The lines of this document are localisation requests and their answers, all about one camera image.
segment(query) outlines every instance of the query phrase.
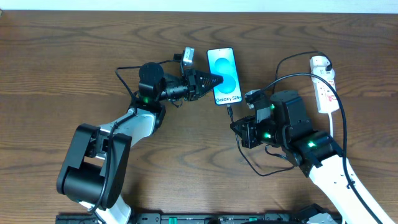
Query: white cable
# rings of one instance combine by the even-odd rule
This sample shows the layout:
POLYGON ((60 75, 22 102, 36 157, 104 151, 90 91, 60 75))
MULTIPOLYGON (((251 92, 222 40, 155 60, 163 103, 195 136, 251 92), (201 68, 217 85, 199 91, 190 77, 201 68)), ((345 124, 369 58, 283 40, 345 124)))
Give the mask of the white cable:
POLYGON ((333 118, 331 116, 331 112, 329 112, 328 115, 329 115, 330 136, 333 137, 333 118))

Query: wooden table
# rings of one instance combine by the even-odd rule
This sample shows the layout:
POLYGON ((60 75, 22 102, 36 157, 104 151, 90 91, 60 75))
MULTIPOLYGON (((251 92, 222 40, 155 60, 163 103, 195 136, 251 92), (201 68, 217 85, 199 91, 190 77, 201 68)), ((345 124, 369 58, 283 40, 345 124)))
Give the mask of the wooden table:
MULTIPOLYGON (((108 123, 129 95, 118 66, 171 59, 196 48, 235 49, 243 93, 274 78, 284 57, 321 50, 332 59, 348 122, 348 157, 364 185, 398 221, 398 16, 371 14, 6 11, 0 18, 0 222, 53 223, 60 212, 85 209, 55 190, 75 128, 108 123)), ((287 61, 281 75, 308 72, 309 56, 287 61)), ((178 74, 176 64, 164 66, 178 74)), ((137 89, 137 71, 123 72, 137 89)), ((316 128, 308 78, 282 82, 298 90, 316 128)), ((334 210, 299 169, 258 177, 239 154, 224 106, 210 93, 176 109, 166 103, 162 127, 136 144, 122 195, 136 208, 165 213, 298 210, 312 203, 334 210)), ((236 119, 252 114, 234 105, 236 119)), ((333 113, 342 143, 340 112, 333 113)), ((263 147, 245 149, 263 172, 289 164, 263 147)))

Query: smartphone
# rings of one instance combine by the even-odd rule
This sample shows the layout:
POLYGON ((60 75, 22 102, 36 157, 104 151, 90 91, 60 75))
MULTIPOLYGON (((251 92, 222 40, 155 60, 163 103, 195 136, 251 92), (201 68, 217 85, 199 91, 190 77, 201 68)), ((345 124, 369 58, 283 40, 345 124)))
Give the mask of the smartphone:
POLYGON ((232 48, 208 50, 207 61, 209 62, 210 73, 221 75, 224 78, 222 84, 213 89, 216 105, 242 101, 234 50, 232 48))

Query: wire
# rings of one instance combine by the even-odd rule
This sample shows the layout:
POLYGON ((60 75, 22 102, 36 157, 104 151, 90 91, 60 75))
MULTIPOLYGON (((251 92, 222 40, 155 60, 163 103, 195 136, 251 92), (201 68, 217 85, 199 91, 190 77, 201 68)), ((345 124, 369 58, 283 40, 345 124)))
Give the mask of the wire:
POLYGON ((88 210, 88 213, 90 213, 90 214, 95 213, 96 209, 100 206, 100 204, 102 202, 102 199, 104 197, 104 194, 105 194, 106 186, 108 185, 109 173, 110 173, 110 170, 111 170, 111 155, 112 155, 112 150, 113 150, 113 133, 120 125, 122 125, 124 122, 126 122, 129 119, 131 119, 135 115, 136 115, 136 110, 135 110, 135 112, 133 114, 130 114, 129 116, 121 119, 120 121, 116 121, 116 122, 113 123, 113 126, 112 126, 111 131, 110 131, 109 136, 108 136, 108 152, 107 152, 107 155, 106 155, 106 167, 105 167, 104 184, 102 186, 101 193, 99 194, 99 198, 98 198, 97 202, 95 203, 94 207, 91 207, 88 210))
POLYGON ((118 70, 122 70, 122 69, 132 69, 132 68, 141 68, 141 66, 119 67, 119 68, 115 69, 114 72, 115 72, 116 76, 119 78, 119 80, 123 83, 124 87, 126 87, 126 90, 129 92, 129 94, 130 94, 130 96, 131 96, 131 99, 133 99, 133 101, 134 101, 134 103, 135 103, 135 102, 136 102, 136 101, 135 101, 135 97, 134 97, 134 95, 132 94, 132 91, 131 91, 130 87, 127 85, 127 83, 123 80, 123 78, 120 76, 120 74, 119 74, 119 72, 118 72, 118 70))
POLYGON ((178 63, 180 63, 181 61, 180 60, 174 60, 174 59, 171 59, 171 60, 166 60, 166 61, 163 61, 163 62, 157 62, 159 65, 161 65, 161 64, 163 64, 163 63, 168 63, 168 62, 178 62, 178 63))
MULTIPOLYGON (((234 118, 233 118, 233 112, 232 112, 232 107, 231 107, 231 105, 229 105, 229 104, 227 105, 227 110, 228 110, 229 117, 231 118, 231 122, 233 123, 233 122, 234 122, 234 118)), ((288 170, 292 170, 292 169, 294 168, 294 166, 292 166, 292 167, 288 167, 288 168, 286 168, 286 169, 281 169, 281 170, 273 171, 273 172, 270 172, 270 173, 268 173, 268 174, 260 174, 260 173, 253 167, 253 165, 250 163, 250 161, 247 159, 247 157, 243 154, 242 149, 241 149, 241 146, 240 146, 240 143, 239 143, 238 134, 236 134, 236 133, 235 133, 235 138, 236 138, 236 145, 238 146, 238 150, 239 150, 239 152, 241 153, 243 159, 246 160, 246 162, 249 164, 250 168, 251 168, 257 175, 259 175, 260 177, 267 177, 267 176, 269 176, 269 175, 276 174, 276 173, 279 173, 279 172, 288 171, 288 170)))
POLYGON ((363 200, 363 198, 361 197, 359 192, 356 190, 356 188, 354 186, 354 182, 349 177, 348 170, 347 170, 347 122, 346 122, 346 115, 345 115, 345 112, 344 112, 343 104, 342 104, 341 99, 338 96, 336 90, 326 80, 324 80, 323 78, 319 77, 318 75, 314 75, 314 74, 311 74, 311 73, 294 73, 294 74, 286 75, 284 77, 281 77, 281 78, 273 81, 271 84, 267 85, 266 87, 264 87, 261 90, 262 91, 266 91, 270 87, 274 86, 276 83, 279 83, 280 81, 282 81, 282 80, 284 80, 286 78, 292 78, 292 77, 297 77, 297 76, 308 76, 308 77, 313 77, 313 78, 317 78, 317 79, 321 80, 327 87, 329 87, 329 89, 336 96, 336 100, 337 100, 337 102, 339 104, 340 111, 341 111, 341 118, 343 120, 343 153, 342 153, 343 155, 342 155, 342 158, 343 158, 343 170, 344 170, 344 174, 346 176, 347 182, 348 182, 347 187, 349 186, 349 187, 351 187, 351 189, 353 189, 353 192, 354 192, 355 196, 362 203, 363 207, 373 217, 373 219, 375 219, 375 221, 377 223, 382 223, 380 221, 380 219, 376 216, 376 214, 374 214, 374 212, 369 208, 369 206, 363 200))
MULTIPOLYGON (((283 58, 283 59, 278 63, 278 66, 276 66, 275 80, 278 79, 279 66, 281 65, 282 62, 284 62, 284 61, 286 61, 287 59, 290 59, 290 58, 292 58, 292 57, 297 57, 297 56, 305 55, 305 54, 320 54, 320 55, 326 57, 326 59, 328 59, 329 62, 330 62, 330 64, 326 67, 326 71, 330 71, 330 70, 331 70, 331 68, 332 68, 331 60, 330 60, 330 59, 328 58, 328 56, 326 56, 323 52, 320 52, 320 51, 317 51, 317 50, 310 51, 310 52, 302 52, 302 53, 298 53, 298 54, 291 55, 291 56, 289 56, 289 57, 283 58)), ((274 94, 274 93, 275 93, 275 84, 274 84, 274 86, 272 87, 272 94, 274 94)))
POLYGON ((265 147, 265 151, 266 151, 266 153, 267 153, 268 155, 275 156, 275 157, 281 158, 281 159, 283 159, 283 160, 287 160, 287 157, 284 156, 284 155, 281 155, 281 154, 278 154, 278 153, 270 153, 270 152, 268 151, 268 146, 269 146, 269 145, 266 145, 266 147, 265 147))
POLYGON ((328 113, 328 115, 329 115, 330 136, 333 137, 333 117, 331 116, 331 113, 328 113))
POLYGON ((95 218, 97 218, 97 223, 101 222, 101 224, 106 224, 106 222, 100 217, 100 215, 97 214, 97 212, 94 213, 95 218))

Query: white power strip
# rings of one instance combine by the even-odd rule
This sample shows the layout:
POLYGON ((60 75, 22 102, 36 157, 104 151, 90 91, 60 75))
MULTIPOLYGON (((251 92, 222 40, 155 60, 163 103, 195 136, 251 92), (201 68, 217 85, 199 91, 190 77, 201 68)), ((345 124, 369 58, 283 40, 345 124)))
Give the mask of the white power strip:
MULTIPOLYGON (((326 71, 326 67, 330 64, 329 60, 324 56, 314 56, 310 60, 311 73, 318 75, 326 80, 335 90, 335 71, 331 69, 326 71)), ((311 78, 315 89, 315 97, 319 113, 331 113, 338 110, 338 102, 336 96, 321 80, 311 78)))

